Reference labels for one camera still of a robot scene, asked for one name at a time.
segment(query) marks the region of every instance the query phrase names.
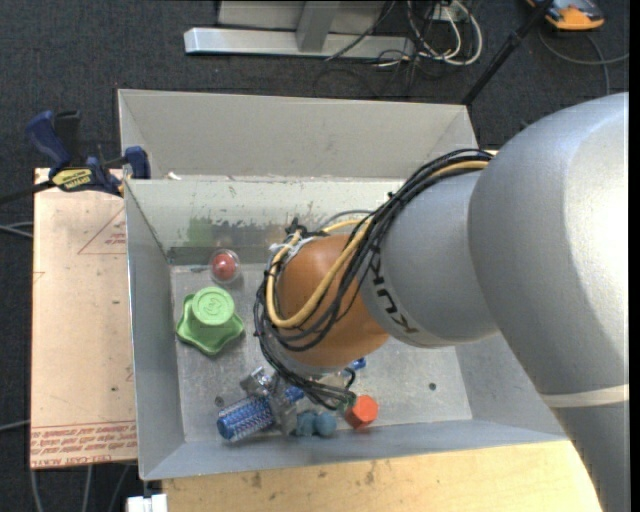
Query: gray bin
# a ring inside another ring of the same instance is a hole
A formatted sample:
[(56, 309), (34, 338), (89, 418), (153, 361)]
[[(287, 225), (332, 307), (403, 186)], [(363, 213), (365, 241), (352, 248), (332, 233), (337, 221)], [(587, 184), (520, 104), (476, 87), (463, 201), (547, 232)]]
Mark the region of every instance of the gray bin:
[[(270, 370), (251, 312), (268, 246), (296, 216), (314, 226), (375, 208), (422, 163), (475, 147), (473, 130), (456, 105), (123, 90), (119, 107), (122, 147), (143, 146), (153, 178), (125, 192), (141, 478), (564, 437), (498, 336), (435, 350), (392, 339), (367, 356), (354, 386), (380, 404), (367, 432), (340, 422), (331, 439), (269, 433), (228, 444), (219, 405), (242, 398), (239, 380), (255, 367)], [(213, 284), (206, 264), (217, 248), (240, 257), (228, 291), (246, 333), (209, 358), (174, 329), (183, 297)]]

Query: cardboard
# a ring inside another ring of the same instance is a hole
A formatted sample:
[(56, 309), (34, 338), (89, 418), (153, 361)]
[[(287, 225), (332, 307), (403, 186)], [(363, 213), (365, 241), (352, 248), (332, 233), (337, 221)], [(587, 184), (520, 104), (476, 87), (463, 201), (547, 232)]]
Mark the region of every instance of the cardboard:
[(36, 194), (31, 468), (137, 458), (128, 294), (123, 200)]

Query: cable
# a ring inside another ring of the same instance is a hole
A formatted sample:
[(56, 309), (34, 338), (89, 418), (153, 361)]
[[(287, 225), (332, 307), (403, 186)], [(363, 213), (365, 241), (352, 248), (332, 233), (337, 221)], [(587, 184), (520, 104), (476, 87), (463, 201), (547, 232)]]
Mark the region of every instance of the cable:
[(120, 489), (122, 488), (122, 484), (124, 483), (124, 479), (127, 476), (127, 473), (131, 469), (131, 466), (125, 466), (120, 478), (118, 479), (118, 483), (116, 484), (116, 488), (113, 491), (113, 496), (111, 496), (111, 501), (109, 502), (109, 508), (107, 512), (113, 512), (113, 507), (116, 506), (116, 502), (118, 501), (118, 497), (120, 496)]
[(360, 75), (359, 73), (356, 73), (355, 71), (351, 70), (351, 69), (327, 69), (321, 73), (318, 74), (318, 76), (316, 76), (316, 78), (313, 81), (312, 84), (312, 90), (313, 90), (313, 95), (318, 98), (320, 97), (320, 95), (318, 94), (318, 85), (320, 84), (320, 81), (322, 80), (322, 78), (324, 78), (325, 76), (328, 76), (330, 74), (339, 74), (342, 73), (344, 75), (348, 75), (348, 76), (352, 76), (356, 79), (358, 79), (358, 81), (363, 84), (371, 93), (371, 97), (373, 98), (380, 98), (381, 94), (378, 93), (378, 91), (376, 91), (376, 89), (369, 83), (369, 81), (362, 75)]
[(91, 478), (93, 475), (93, 466), (87, 468), (87, 480), (84, 484), (84, 496), (82, 498), (82, 512), (87, 512), (89, 506), (89, 492), (91, 491)]
[(464, 96), (462, 99), (462, 104), (466, 106), (470, 106), (473, 101), (478, 97), (478, 94), (484, 89), (484, 86), (487, 85), (489, 80), (496, 72), (500, 69), (500, 67), (505, 63), (505, 61), (509, 58), (509, 55), (522, 43), (527, 34), (531, 31), (533, 26), (544, 16), (544, 13), (551, 6), (553, 0), (542, 0), (542, 3), (538, 4), (534, 11), (531, 13), (531, 16), (527, 19), (527, 21), (517, 30), (511, 32), (509, 37), (504, 42), (498, 53), (493, 56), (489, 66), (484, 70), (480, 78), (478, 78), (477, 82), (471, 87), (471, 90)]
[(42, 508), (42, 501), (40, 501), (40, 493), (38, 492), (38, 481), (36, 480), (36, 472), (30, 469), (29, 473), (31, 474), (31, 494), (36, 505), (36, 510), (38, 512), (43, 512), (44, 509)]
[[(540, 38), (540, 41), (542, 41), (542, 44), (547, 48), (547, 50), (549, 50), (551, 53), (553, 53), (556, 57), (562, 59), (562, 60), (566, 60), (567, 62), (571, 62), (573, 64), (580, 64), (582, 66), (601, 66), (601, 65), (605, 65), (605, 64), (614, 64), (616, 62), (621, 62), (623, 60), (626, 60), (629, 58), (629, 52), (625, 53), (624, 55), (620, 55), (619, 57), (614, 57), (612, 59), (603, 59), (601, 58), (600, 60), (580, 60), (580, 59), (574, 59), (573, 57), (569, 57), (568, 55), (564, 55), (562, 53), (560, 53), (559, 51), (557, 51), (556, 49), (554, 49), (553, 47), (551, 47), (551, 45), (549, 45), (549, 43), (547, 42), (547, 40), (543, 37), (542, 35), (542, 27), (540, 27), (540, 29), (538, 30), (538, 37)], [(595, 41), (591, 40), (591, 44), (594, 45), (594, 47), (596, 47), (596, 51), (601, 54), (600, 52), (600, 48), (597, 47)]]
[(378, 20), (373, 25), (371, 25), (367, 30), (365, 30), (362, 34), (360, 34), (356, 39), (354, 39), (351, 43), (349, 43), (347, 46), (345, 46), (342, 50), (334, 53), (330, 57), (327, 57), (325, 59), (325, 62), (329, 62), (329, 61), (332, 61), (332, 60), (337, 59), (339, 57), (342, 57), (349, 50), (355, 48), (358, 44), (360, 44), (360, 42), (365, 37), (370, 35), (378, 27), (378, 25), (380, 25), (380, 23), (382, 23), (384, 21), (384, 19), (387, 16), (389, 16), (389, 13), (391, 12), (391, 10), (393, 9), (393, 6), (395, 4), (396, 4), (395, 0), (390, 2), (389, 6), (387, 7), (387, 10), (378, 18)]
[(0, 205), (10, 203), (22, 197), (32, 196), (38, 192), (42, 192), (43, 190), (47, 190), (49, 188), (55, 187), (55, 185), (50, 181), (45, 181), (43, 183), (39, 183), (37, 185), (32, 185), (26, 190), (21, 190), (19, 192), (14, 192), (13, 194), (7, 194), (6, 196), (0, 196)]
[(28, 226), (33, 226), (33, 222), (31, 222), (31, 221), (14, 222), (12, 224), (7, 224), (7, 226), (9, 226), (10, 228), (28, 227)]
[(371, 213), (373, 213), (372, 210), (345, 210), (329, 217), (327, 220), (319, 224), (314, 231), (321, 231), (324, 227), (329, 226), (333, 221), (338, 220), (340, 217), (346, 217), (347, 215), (369, 215)]
[(15, 421), (13, 423), (7, 423), (6, 425), (0, 425), (0, 432), (5, 432), (6, 430), (13, 430), (14, 428), (23, 427), (31, 423), (31, 420), (21, 420)]
[[(303, 350), (308, 350), (309, 348), (319, 343), (319, 341), (321, 341), (324, 334), (326, 334), (326, 332), (328, 332), (330, 328), (330, 327), (328, 328), (327, 326), (330, 325), (332, 321), (335, 321), (335, 318), (337, 317), (337, 314), (338, 314), (340, 301), (342, 300), (342, 297), (346, 293), (347, 288), (350, 286), (351, 282), (355, 278), (355, 275), (358, 272), (362, 263), (364, 262), (364, 259), (367, 256), (368, 252), (371, 250), (374, 243), (376, 242), (376, 238), (381, 237), (382, 235), (384, 235), (384, 233), (386, 233), (386, 230), (390, 226), (390, 223), (395, 218), (395, 215), (397, 215), (397, 212), (395, 210), (397, 210), (398, 208), (404, 207), (404, 204), (406, 204), (408, 200), (415, 197), (417, 193), (421, 192), (425, 188), (432, 186), (436, 182), (440, 181), (442, 177), (448, 175), (447, 173), (450, 173), (451, 171), (455, 171), (457, 169), (468, 171), (469, 169), (475, 170), (477, 168), (481, 168), (481, 166), (486, 165), (486, 161), (488, 161), (491, 158), (491, 155), (488, 155), (483, 152), (477, 152), (478, 154), (482, 153), (482, 157), (485, 159), (482, 162), (478, 162), (477, 158), (470, 159), (466, 157), (460, 157), (458, 159), (454, 159), (451, 156), (451, 155), (457, 155), (462, 152), (465, 152), (465, 150), (459, 150), (457, 152), (454, 152), (450, 155), (447, 155), (448, 158), (443, 157), (441, 159), (434, 161), (435, 162), (434, 164), (427, 164), (421, 167), (420, 169), (418, 169), (418, 171), (414, 173), (414, 176), (412, 176), (405, 183), (405, 185), (403, 185), (403, 187), (395, 195), (393, 195), (393, 197), (390, 198), (390, 200), (387, 203), (385, 203), (381, 208), (379, 208), (375, 214), (364, 219), (360, 223), (360, 226), (356, 227), (356, 229), (352, 232), (351, 239), (347, 243), (347, 247), (349, 247), (349, 245), (352, 244), (353, 240), (356, 237), (358, 239), (366, 238), (366, 241), (365, 243), (362, 244), (361, 247), (358, 248), (357, 254), (354, 255), (354, 257), (350, 260), (347, 270), (345, 270), (345, 274), (342, 278), (342, 282), (340, 284), (340, 288), (338, 291), (338, 295), (336, 296), (336, 299), (334, 299), (333, 303), (326, 309), (325, 313), (322, 314), (320, 318), (318, 318), (314, 322), (313, 326), (308, 327), (307, 329), (305, 329), (299, 334), (295, 334), (291, 336), (278, 336), (279, 341), (281, 342), (281, 344), (283, 344), (283, 346), (285, 346), (285, 348), (292, 351), (303, 351)], [(368, 224), (366, 229), (360, 230), (359, 228), (365, 223)], [(334, 267), (332, 267), (332, 270), (334, 270), (335, 267), (338, 267), (338, 264), (341, 266), (349, 254), (350, 253), (347, 253), (347, 249), (345, 249), (345, 251), (341, 254), (340, 258), (338, 258), (338, 260), (336, 261), (336, 264), (334, 264)], [(273, 272), (269, 272), (267, 276), (267, 282), (271, 285), (275, 280), (275, 277), (276, 275), (274, 275)], [(312, 298), (314, 300), (308, 301), (307, 304), (305, 305), (305, 314), (307, 315), (307, 318), (313, 314), (314, 308), (317, 307), (319, 302), (316, 302), (316, 301), (318, 299), (318, 296), (321, 295), (323, 291), (326, 291), (324, 290), (325, 286), (326, 286), (326, 282), (325, 282), (325, 279), (323, 279), (320, 285), (318, 286), (318, 288), (315, 290), (314, 294), (312, 295)], [(269, 315), (275, 309), (275, 304), (270, 303), (270, 301), (273, 301), (273, 299), (274, 299), (273, 294), (267, 293), (266, 302), (267, 302), (267, 312)], [(311, 311), (307, 309), (307, 307), (311, 307), (310, 304), (313, 304)], [(296, 325), (295, 322), (293, 321), (293, 320), (297, 321), (300, 317), (304, 318), (304, 315), (300, 313), (301, 312), (298, 312), (298, 314), (295, 315), (295, 319), (294, 317), (292, 317), (290, 319), (283, 320), (278, 317), (278, 319), (273, 323), (276, 324), (281, 322), (286, 327), (300, 327), (300, 325)], [(320, 333), (316, 336), (316, 338), (314, 338), (312, 342), (309, 342), (304, 346), (292, 346), (286, 343), (287, 341), (300, 340), (308, 336), (309, 334), (315, 334), (314, 331), (318, 328), (321, 328)]]
[[(260, 348), (265, 359), (279, 375), (292, 385), (302, 389), (305, 395), (314, 403), (326, 408), (335, 410), (353, 403), (355, 394), (349, 391), (348, 388), (353, 383), (354, 374), (352, 374), (352, 378), (344, 389), (327, 386), (304, 378), (288, 369), (273, 353), (270, 344), (277, 342), (289, 351), (303, 352), (322, 342), (335, 322), (347, 314), (351, 308), (364, 276), (369, 271), (368, 262), (373, 251), (378, 249), (400, 211), (414, 197), (427, 188), (443, 179), (482, 169), (491, 158), (493, 158), (493, 155), (475, 149), (458, 150), (449, 153), (417, 169), (396, 193), (389, 194), (388, 201), (377, 210), (366, 214), (366, 217), (361, 220), (347, 221), (356, 223), (356, 226), (352, 230), (345, 248), (337, 258), (334, 266), (321, 280), (305, 306), (294, 316), (282, 319), (277, 315), (277, 297), (271, 287), (275, 285), (278, 275), (283, 270), (282, 258), (286, 252), (290, 250), (290, 247), (295, 250), (299, 241), (305, 239), (304, 236), (306, 235), (303, 234), (303, 230), (294, 220), (292, 226), (287, 230), (289, 234), (285, 238), (282, 248), (267, 261), (264, 279), (256, 293), (256, 301), (254, 303), (254, 335), (259, 339)], [(339, 227), (344, 227), (344, 223), (329, 226), (325, 231), (331, 231), (332, 228), (339, 229)], [(335, 297), (324, 308), (324, 311), (314, 319), (312, 325), (303, 328), (302, 325), (309, 318), (315, 313), (319, 313), (319, 304), (324, 299), (328, 289), (327, 281), (330, 283), (335, 278), (334, 269), (342, 267), (344, 267), (344, 271)], [(354, 281), (357, 281), (355, 289), (352, 288)], [(348, 300), (348, 305), (341, 312), (345, 299)], [(297, 329), (297, 332), (285, 335), (279, 328), (294, 328)], [(304, 340), (303, 344), (295, 344), (295, 342), (301, 340)]]
[[(591, 46), (593, 46), (593, 48), (595, 49), (598, 57), (600, 57), (600, 60), (604, 61), (604, 55), (602, 55), (600, 47), (596, 44), (591, 36), (587, 35), (587, 39), (591, 43)], [(609, 80), (609, 67), (606, 64), (602, 64), (602, 72), (604, 73), (604, 94), (605, 96), (608, 96), (611, 92), (611, 81)]]
[(33, 238), (33, 235), (31, 233), (27, 233), (26, 231), (21, 231), (20, 229), (12, 228), (11, 226), (0, 225), (0, 231), (4, 231), (5, 233), (11, 233), (12, 235), (22, 236), (24, 238)]
[[(471, 25), (471, 28), (473, 30), (472, 32), (473, 36), (475, 37), (475, 47), (476, 47), (475, 52), (473, 53), (473, 55), (465, 59), (455, 58), (458, 56), (458, 54), (462, 50), (462, 35), (458, 30), (456, 22), (451, 17), (451, 12), (449, 11), (449, 8), (451, 6), (455, 6), (457, 9), (459, 9), (461, 12), (464, 13), (465, 19), (469, 21), (469, 24)], [(445, 9), (444, 6), (441, 5), (440, 12), (445, 13), (446, 17), (448, 18), (447, 24), (451, 26), (453, 33), (455, 35), (456, 47), (453, 50), (449, 49), (443, 52), (438, 52), (430, 44), (426, 42), (424, 29), (422, 31), (418, 30), (418, 27), (415, 25), (415, 22), (413, 19), (414, 17), (413, 2), (411, 0), (407, 0), (407, 19), (409, 21), (409, 26), (411, 27), (413, 34), (416, 36), (418, 40), (418, 43), (420, 43), (420, 46), (422, 46), (422, 48), (426, 50), (426, 53), (423, 51), (418, 51), (418, 55), (420, 57), (441, 61), (441, 62), (444, 62), (445, 64), (450, 64), (452, 66), (468, 66), (476, 62), (480, 58), (480, 55), (482, 54), (482, 49), (484, 45), (483, 38), (482, 38), (482, 30), (477, 20), (475, 19), (475, 16), (473, 16), (469, 11), (469, 9), (467, 9), (461, 2), (459, 2), (458, 0), (453, 0), (453, 2), (451, 2), (451, 6)], [(434, 9), (432, 9), (431, 12), (429, 13), (429, 17), (428, 17), (430, 21), (429, 27), (431, 26), (431, 21), (433, 21), (433, 13), (434, 13)]]

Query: yellow cable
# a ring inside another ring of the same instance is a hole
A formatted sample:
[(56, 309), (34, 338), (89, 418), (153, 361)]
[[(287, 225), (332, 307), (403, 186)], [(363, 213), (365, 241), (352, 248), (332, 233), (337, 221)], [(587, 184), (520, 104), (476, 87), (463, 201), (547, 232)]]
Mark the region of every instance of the yellow cable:
[(332, 224), (329, 227), (322, 228), (321, 231), (330, 233), (331, 231), (335, 231), (336, 229), (344, 228), (345, 226), (354, 226), (355, 224), (360, 224), (361, 222), (362, 219), (343, 220), (342, 222), (337, 222), (336, 224)]
[[(456, 164), (448, 165), (447, 167), (443, 167), (442, 169), (435, 172), (432, 176), (437, 176), (442, 173), (446, 173), (448, 171), (453, 171), (456, 169), (484, 169), (489, 162), (485, 162), (482, 160), (470, 160), (468, 162), (459, 162)], [(346, 220), (342, 222), (338, 222), (333, 224), (327, 228), (324, 228), (323, 231), (329, 233), (331, 231), (335, 231), (345, 226), (351, 226), (354, 224), (359, 224), (361, 220)], [(353, 237), (351, 242), (344, 248), (344, 250), (340, 253), (340, 256), (335, 261), (333, 266), (329, 269), (327, 274), (322, 278), (322, 281), (318, 284), (314, 292), (311, 294), (311, 297), (307, 300), (307, 302), (300, 308), (300, 310), (295, 313), (293, 316), (289, 318), (282, 318), (278, 312), (276, 311), (275, 301), (274, 301), (274, 289), (275, 289), (275, 277), (271, 274), (267, 276), (267, 286), (266, 286), (266, 306), (267, 313), (269, 315), (269, 319), (276, 327), (281, 327), (283, 329), (298, 327), (300, 323), (304, 322), (311, 315), (313, 309), (316, 308), (318, 303), (320, 302), (322, 296), (325, 294), (329, 286), (331, 285), (331, 281), (338, 273), (338, 270), (342, 265), (344, 265), (345, 261), (351, 254), (355, 251), (358, 244), (364, 237), (364, 234), (367, 231), (367, 227), (369, 226), (370, 220), (367, 220), (362, 224), (362, 229), (360, 229), (356, 235)], [(294, 246), (300, 241), (300, 232), (296, 231), (293, 238), (287, 244), (288, 246)], [(273, 264), (276, 265), (279, 263), (282, 258), (289, 252), (289, 247), (283, 247), (278, 251), (278, 253), (273, 258)]]
[[(355, 251), (356, 247), (360, 244), (360, 241), (362, 240), (362, 238), (364, 238), (364, 235), (367, 231), (366, 228), (368, 225), (369, 225), (369, 221), (366, 221), (363, 224), (362, 226), (363, 228), (356, 233), (356, 235), (353, 237), (351, 242), (340, 253), (340, 256), (338, 256), (338, 259), (335, 261), (335, 263), (331, 266), (329, 271), (322, 278), (322, 281), (320, 281), (320, 284), (318, 284), (314, 292), (311, 294), (311, 297), (309, 297), (309, 299), (304, 304), (304, 306), (302, 306), (302, 308), (295, 315), (286, 319), (280, 317), (280, 315), (276, 311), (275, 302), (273, 300), (275, 278), (271, 274), (267, 276), (267, 289), (266, 289), (267, 312), (269, 313), (269, 319), (274, 325), (276, 325), (277, 327), (282, 327), (284, 329), (296, 327), (301, 322), (304, 322), (311, 315), (311, 312), (320, 303), (322, 296), (329, 288), (331, 281), (333, 280), (335, 275), (338, 273), (338, 270), (340, 269), (340, 267), (344, 265), (347, 258), (351, 256), (351, 254)], [(294, 243), (297, 243), (297, 241), (300, 238), (298, 232), (296, 232), (296, 235), (298, 235), (297, 239), (295, 239), (294, 237), (294, 240), (292, 240), (292, 242)], [(278, 263), (288, 251), (289, 251), (288, 247), (283, 247), (282, 249), (280, 249), (278, 254), (276, 254), (275, 257), (273, 258), (273, 264), (275, 265), (276, 263)]]

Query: metal stand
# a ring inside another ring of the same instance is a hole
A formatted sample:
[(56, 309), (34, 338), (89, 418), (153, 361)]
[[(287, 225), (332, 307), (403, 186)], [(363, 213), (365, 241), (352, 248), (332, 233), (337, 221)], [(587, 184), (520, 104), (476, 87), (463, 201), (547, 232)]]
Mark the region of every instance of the metal stand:
[[(295, 25), (295, 31), (260, 30), (236, 28), (192, 28), (184, 34), (185, 51), (187, 54), (253, 54), (253, 55), (287, 55), (299, 57), (330, 57), (343, 48), (352, 44), (360, 34), (345, 34), (330, 32), (338, 22), (339, 17), (353, 16), (341, 9), (341, 4), (348, 2), (309, 1), (304, 2), (302, 12)], [(269, 6), (261, 5), (264, 11)], [(373, 14), (369, 25), (375, 22), (380, 14), (380, 8), (368, 7), (369, 17)], [(291, 12), (280, 11), (283, 17), (291, 17)], [(290, 26), (289, 21), (283, 25)], [(405, 37), (397, 36), (366, 36), (354, 48), (340, 55), (346, 58), (375, 59), (383, 52), (391, 50), (409, 53), (412, 43)]]

